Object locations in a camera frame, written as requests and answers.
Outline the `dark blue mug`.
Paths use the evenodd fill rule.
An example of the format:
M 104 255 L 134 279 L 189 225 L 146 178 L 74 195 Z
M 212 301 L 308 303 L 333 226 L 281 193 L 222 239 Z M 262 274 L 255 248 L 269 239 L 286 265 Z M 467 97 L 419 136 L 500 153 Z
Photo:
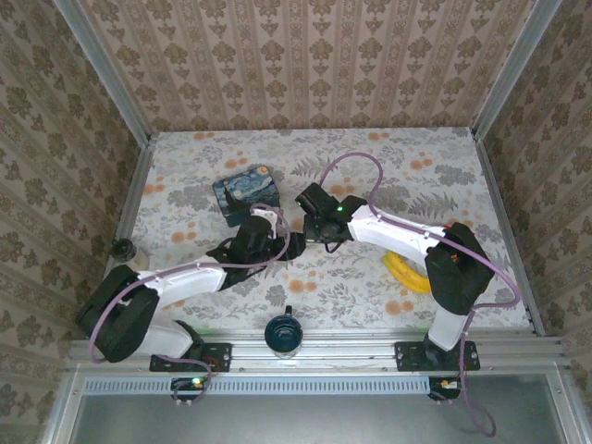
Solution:
M 265 327 L 265 343 L 280 359 L 290 359 L 301 349 L 303 330 L 287 305 L 282 315 L 271 319 Z

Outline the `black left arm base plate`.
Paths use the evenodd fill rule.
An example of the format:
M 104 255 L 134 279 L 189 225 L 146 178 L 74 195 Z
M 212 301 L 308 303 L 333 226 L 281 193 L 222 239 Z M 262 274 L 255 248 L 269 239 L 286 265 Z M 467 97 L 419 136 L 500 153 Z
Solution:
M 189 373 L 205 372 L 205 368 L 195 363 L 207 364 L 214 373 L 227 373 L 232 359 L 230 343 L 194 343 L 179 358 L 164 359 L 153 355 L 149 369 L 156 373 Z

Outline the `black right controller box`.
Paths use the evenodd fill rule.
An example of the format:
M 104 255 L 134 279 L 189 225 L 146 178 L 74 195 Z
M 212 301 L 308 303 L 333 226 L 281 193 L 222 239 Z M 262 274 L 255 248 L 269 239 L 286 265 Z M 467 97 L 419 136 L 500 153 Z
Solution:
M 428 397 L 436 402 L 452 401 L 460 397 L 462 382 L 459 377 L 435 377 L 428 379 Z

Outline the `black controller box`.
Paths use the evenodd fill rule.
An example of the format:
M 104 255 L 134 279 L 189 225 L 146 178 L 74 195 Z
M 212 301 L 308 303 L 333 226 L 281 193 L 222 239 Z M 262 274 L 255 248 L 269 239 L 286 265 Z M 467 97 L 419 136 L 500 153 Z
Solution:
M 460 397 L 462 382 L 459 377 L 435 377 L 428 379 L 428 397 L 436 402 L 452 401 Z
M 173 378 L 170 384 L 171 398 L 176 403 L 190 404 L 206 392 L 208 385 L 209 380 L 206 376 Z

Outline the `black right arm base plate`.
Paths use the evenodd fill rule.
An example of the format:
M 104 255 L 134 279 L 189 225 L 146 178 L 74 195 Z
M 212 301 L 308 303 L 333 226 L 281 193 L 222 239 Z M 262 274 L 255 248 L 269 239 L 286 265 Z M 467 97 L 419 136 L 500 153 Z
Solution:
M 394 344 L 399 372 L 460 370 L 461 346 L 443 351 L 429 341 L 400 341 Z

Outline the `small black knob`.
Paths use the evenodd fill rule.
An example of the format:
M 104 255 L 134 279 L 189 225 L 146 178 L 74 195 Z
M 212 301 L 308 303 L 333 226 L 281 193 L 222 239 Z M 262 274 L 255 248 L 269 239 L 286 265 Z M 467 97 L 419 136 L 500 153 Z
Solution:
M 112 241 L 110 255 L 120 263 L 127 263 L 132 260 L 137 253 L 134 243 L 127 238 L 120 238 Z

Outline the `aluminium mounting rail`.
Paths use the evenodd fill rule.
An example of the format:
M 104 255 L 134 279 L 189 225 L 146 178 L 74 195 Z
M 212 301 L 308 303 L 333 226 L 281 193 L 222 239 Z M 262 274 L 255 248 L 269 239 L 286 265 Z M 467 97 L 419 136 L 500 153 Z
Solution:
M 313 330 L 303 336 L 299 353 L 278 358 L 256 330 L 210 330 L 206 342 L 232 345 L 230 373 L 234 375 L 336 376 L 394 374 L 395 344 L 424 337 L 418 329 Z M 473 330 L 467 338 L 477 348 L 484 375 L 536 375 L 565 372 L 570 360 L 561 341 L 527 331 Z

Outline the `black left controller box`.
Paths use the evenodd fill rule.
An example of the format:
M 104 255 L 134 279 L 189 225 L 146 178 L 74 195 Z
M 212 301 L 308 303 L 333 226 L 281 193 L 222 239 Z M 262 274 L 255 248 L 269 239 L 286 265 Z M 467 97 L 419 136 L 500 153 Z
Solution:
M 176 403 L 190 404 L 206 392 L 208 385 L 209 380 L 206 376 L 173 378 L 170 384 L 171 398 Z

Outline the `floral tablecloth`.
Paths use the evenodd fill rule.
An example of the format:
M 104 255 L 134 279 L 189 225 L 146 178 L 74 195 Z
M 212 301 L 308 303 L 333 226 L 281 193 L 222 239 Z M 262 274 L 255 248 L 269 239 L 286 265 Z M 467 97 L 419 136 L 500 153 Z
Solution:
M 466 128 L 168 132 L 150 147 L 153 160 L 131 237 L 151 268 L 197 259 L 233 236 L 212 184 L 265 166 L 294 231 L 302 229 L 303 218 L 296 196 L 321 181 L 338 199 L 373 192 L 377 208 L 418 223 L 464 223 L 489 259 L 512 271 Z M 436 303 L 397 281 L 384 254 L 367 243 L 347 242 L 335 253 L 313 244 L 290 263 L 164 312 L 198 329 L 260 330 L 287 305 L 306 330 L 428 328 Z

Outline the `starry night print tin box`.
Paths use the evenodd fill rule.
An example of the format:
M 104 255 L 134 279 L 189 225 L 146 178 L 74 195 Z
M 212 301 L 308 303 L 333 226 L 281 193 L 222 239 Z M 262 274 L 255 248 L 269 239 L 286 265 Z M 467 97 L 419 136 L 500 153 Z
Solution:
M 279 192 L 266 166 L 215 181 L 212 189 L 218 207 L 230 228 L 239 226 L 254 204 L 280 207 Z

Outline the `aluminium frame post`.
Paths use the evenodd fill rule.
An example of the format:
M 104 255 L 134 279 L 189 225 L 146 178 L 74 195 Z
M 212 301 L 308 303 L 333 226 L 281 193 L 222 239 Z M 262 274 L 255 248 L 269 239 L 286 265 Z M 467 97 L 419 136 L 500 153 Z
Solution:
M 477 141 L 483 141 L 502 107 L 508 102 L 512 89 L 522 75 L 546 29 L 556 15 L 562 0 L 536 0 L 523 25 L 504 66 L 499 72 L 484 102 L 472 133 Z
M 115 64 L 106 51 L 106 45 L 99 39 L 79 0 L 54 0 L 54 2 L 123 117 L 130 133 L 144 150 L 149 145 L 150 131 L 117 73 Z

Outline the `yellow banana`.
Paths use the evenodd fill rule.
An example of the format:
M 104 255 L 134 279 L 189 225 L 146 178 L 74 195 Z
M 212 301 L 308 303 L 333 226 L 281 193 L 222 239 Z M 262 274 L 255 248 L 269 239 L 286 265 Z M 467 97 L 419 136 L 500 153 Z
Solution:
M 427 294 L 431 292 L 428 277 L 420 275 L 406 262 L 406 260 L 391 251 L 387 251 L 383 257 L 383 263 L 389 273 L 395 277 L 408 290 Z

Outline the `grey metal panel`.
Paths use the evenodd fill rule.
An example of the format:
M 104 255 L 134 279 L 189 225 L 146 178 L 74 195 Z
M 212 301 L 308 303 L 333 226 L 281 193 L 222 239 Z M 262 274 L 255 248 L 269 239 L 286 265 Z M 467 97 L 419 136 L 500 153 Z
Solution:
M 566 444 L 546 381 L 469 379 L 497 424 L 481 435 L 460 401 L 427 396 L 222 396 L 192 406 L 168 396 L 82 400 L 70 444 Z

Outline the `aluminium side rail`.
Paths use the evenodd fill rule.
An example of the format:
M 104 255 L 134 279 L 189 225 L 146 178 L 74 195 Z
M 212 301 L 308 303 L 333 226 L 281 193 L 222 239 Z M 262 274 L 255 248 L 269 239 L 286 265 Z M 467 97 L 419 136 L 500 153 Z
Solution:
M 140 154 L 116 232 L 118 241 L 131 238 L 153 154 L 153 147 Z M 108 261 L 103 280 L 77 315 L 77 324 L 93 346 L 133 348 L 142 343 L 158 302 L 156 291 L 147 287 L 152 278 L 148 261 L 141 265 Z
M 522 292 L 522 300 L 525 311 L 528 314 L 528 318 L 534 332 L 539 337 L 545 337 L 547 332 L 543 325 L 541 315 L 537 309 L 536 299 L 534 297 L 533 291 L 531 290 L 528 276 L 520 256 L 516 240 L 512 233 L 510 220 L 504 207 L 493 168 L 487 157 L 485 145 L 481 140 L 475 140 L 475 149 L 483 170 L 485 180 L 487 182 L 492 204 L 499 221 L 500 232 L 504 239 L 509 259 L 512 264 L 512 271 L 516 279 L 517 286 Z

